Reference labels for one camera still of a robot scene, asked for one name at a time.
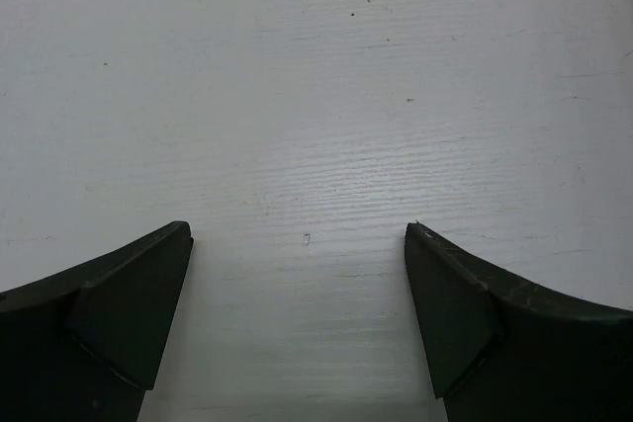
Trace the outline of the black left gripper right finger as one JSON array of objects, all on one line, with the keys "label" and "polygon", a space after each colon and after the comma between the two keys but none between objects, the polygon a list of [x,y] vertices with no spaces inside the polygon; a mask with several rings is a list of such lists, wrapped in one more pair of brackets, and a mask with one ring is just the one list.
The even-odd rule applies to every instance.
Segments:
[{"label": "black left gripper right finger", "polygon": [[451,421],[628,421],[632,314],[565,295],[407,226],[407,278]]}]

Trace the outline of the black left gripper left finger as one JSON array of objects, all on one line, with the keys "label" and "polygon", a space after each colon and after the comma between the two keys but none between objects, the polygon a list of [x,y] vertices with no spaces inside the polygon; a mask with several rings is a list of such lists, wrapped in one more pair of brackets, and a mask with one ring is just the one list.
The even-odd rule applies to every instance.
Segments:
[{"label": "black left gripper left finger", "polygon": [[4,421],[135,421],[153,390],[194,244],[173,221],[1,294]]}]

